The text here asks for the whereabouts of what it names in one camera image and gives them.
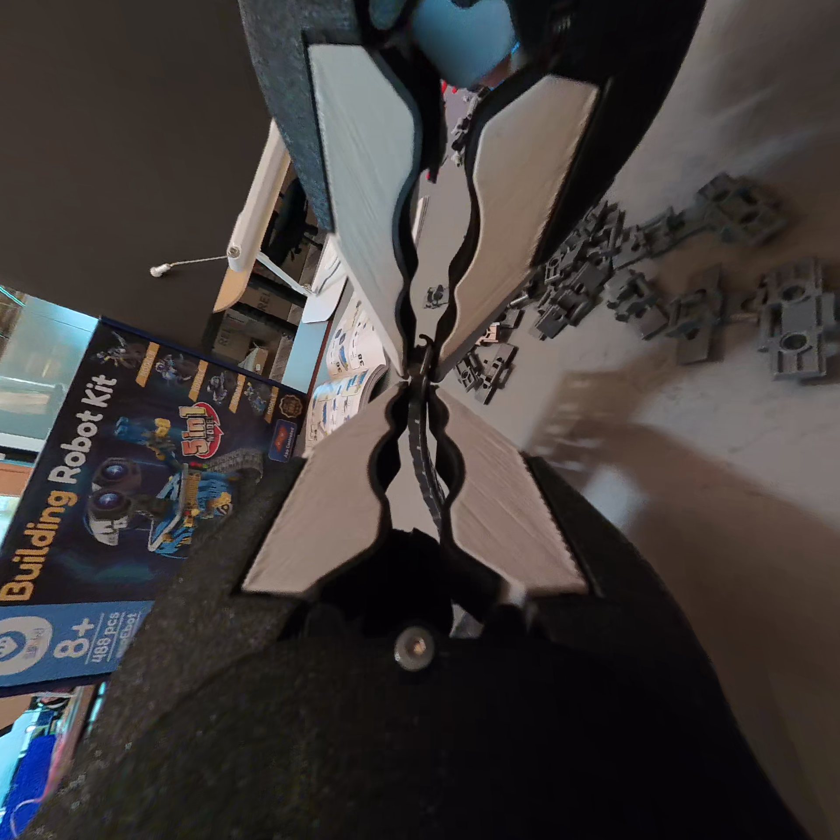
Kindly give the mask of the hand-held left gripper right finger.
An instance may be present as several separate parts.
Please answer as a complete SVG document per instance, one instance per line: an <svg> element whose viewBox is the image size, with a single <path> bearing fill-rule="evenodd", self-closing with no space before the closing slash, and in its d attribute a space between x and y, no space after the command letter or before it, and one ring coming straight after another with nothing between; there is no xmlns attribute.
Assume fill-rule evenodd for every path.
<svg viewBox="0 0 840 840"><path fill-rule="evenodd" d="M585 595L587 580L524 455L446 391L427 397L429 503L457 602Z"/></svg>

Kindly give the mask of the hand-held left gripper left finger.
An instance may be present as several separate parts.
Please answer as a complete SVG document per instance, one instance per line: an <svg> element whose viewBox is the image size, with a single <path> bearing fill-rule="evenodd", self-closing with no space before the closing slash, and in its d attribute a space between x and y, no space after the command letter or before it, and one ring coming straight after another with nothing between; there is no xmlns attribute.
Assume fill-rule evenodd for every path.
<svg viewBox="0 0 840 840"><path fill-rule="evenodd" d="M245 576L249 594L304 598L392 526L386 490L402 466L407 383L392 385L317 443Z"/></svg>

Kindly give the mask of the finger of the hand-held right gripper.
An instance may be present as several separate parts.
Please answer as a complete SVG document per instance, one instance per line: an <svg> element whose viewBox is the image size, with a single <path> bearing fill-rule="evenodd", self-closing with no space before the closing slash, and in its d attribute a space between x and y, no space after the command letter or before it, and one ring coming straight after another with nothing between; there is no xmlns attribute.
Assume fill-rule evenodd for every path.
<svg viewBox="0 0 840 840"><path fill-rule="evenodd" d="M332 231L395 377L410 375L413 195L424 151L422 65L396 47L312 44L308 64Z"/></svg>
<svg viewBox="0 0 840 840"><path fill-rule="evenodd" d="M450 264L437 365L454 365L528 278L600 93L590 81L516 74L476 109L465 159L470 225Z"/></svg>

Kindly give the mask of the pile of grey track links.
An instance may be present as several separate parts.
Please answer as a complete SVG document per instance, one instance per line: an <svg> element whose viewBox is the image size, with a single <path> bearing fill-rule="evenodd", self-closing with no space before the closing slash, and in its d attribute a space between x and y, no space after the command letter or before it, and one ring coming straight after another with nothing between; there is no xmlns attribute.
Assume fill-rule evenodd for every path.
<svg viewBox="0 0 840 840"><path fill-rule="evenodd" d="M686 208L669 207L643 224L627 224L619 203L601 200L551 257L528 269L517 287L497 294L500 301L489 314L478 316L485 328L453 329L453 345L439 351L433 378L455 371L461 386L487 404L511 372L518 348L508 335L525 308L534 308L532 334L545 341L578 327L604 304L642 340L672 341L678 365L709 362L720 329L743 322L757 329L757 349L767 354L772 379L821 379L838 354L838 290L829 286L819 258L771 268L749 290L728 289L722 265L712 265L672 297L640 269L698 235L754 248L777 238L788 223L771 190L726 172L703 185Z"/></svg>

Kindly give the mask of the grey desk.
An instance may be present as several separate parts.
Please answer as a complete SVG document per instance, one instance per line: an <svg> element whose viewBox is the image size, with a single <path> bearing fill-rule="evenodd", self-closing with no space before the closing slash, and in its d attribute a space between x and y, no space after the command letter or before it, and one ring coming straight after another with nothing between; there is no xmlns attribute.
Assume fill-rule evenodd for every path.
<svg viewBox="0 0 840 840"><path fill-rule="evenodd" d="M759 248L688 239L640 270L675 295L720 264L732 288L804 257L838 278L839 2L707 2L663 108L609 192L630 224L720 172L777 195ZM541 342L487 406L442 389L540 455L621 529L675 595L752 749L814 838L838 838L838 356L774 381L748 323L678 365L600 305Z"/></svg>

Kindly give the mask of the white book stand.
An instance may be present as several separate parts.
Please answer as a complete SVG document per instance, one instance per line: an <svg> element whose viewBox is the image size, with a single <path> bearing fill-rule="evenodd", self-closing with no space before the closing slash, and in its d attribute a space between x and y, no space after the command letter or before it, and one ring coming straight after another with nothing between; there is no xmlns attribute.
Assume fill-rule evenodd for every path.
<svg viewBox="0 0 840 840"><path fill-rule="evenodd" d="M333 317L350 276L345 268L335 237L327 235L309 287L294 280L279 264L265 254L260 244L269 227L270 213L280 196L280 189L291 168L291 157L275 123L269 126L268 139L260 157L244 208L238 215L226 254L220 257L189 259L164 263L150 268L154 278L161 278L174 268L196 266L224 260L227 271L217 294L214 311L233 307L243 297L256 263L270 270L289 288L304 297L301 321L306 324L327 322Z"/></svg>

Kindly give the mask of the robot kit box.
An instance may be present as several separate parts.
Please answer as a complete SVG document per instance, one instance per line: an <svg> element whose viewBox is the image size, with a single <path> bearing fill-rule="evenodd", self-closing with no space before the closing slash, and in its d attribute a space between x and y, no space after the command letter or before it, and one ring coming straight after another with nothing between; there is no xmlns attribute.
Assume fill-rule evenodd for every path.
<svg viewBox="0 0 840 840"><path fill-rule="evenodd" d="M113 672L196 542L291 459L306 408L101 320L2 543L2 695Z"/></svg>

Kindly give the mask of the instruction booklet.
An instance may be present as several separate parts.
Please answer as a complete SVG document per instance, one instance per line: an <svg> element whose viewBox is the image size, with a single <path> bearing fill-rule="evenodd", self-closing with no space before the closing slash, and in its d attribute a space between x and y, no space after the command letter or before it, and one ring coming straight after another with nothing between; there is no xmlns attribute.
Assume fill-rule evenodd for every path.
<svg viewBox="0 0 840 840"><path fill-rule="evenodd" d="M364 408L389 370L384 345L356 292L325 354L329 377L311 396L303 457Z"/></svg>

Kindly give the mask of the black partition panel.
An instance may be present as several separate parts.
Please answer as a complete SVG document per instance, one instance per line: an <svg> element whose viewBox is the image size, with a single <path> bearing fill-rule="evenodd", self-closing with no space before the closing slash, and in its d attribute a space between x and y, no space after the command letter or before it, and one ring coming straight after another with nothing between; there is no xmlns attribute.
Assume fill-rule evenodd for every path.
<svg viewBox="0 0 840 840"><path fill-rule="evenodd" d="M236 2L1 3L2 282L200 342L270 128Z"/></svg>

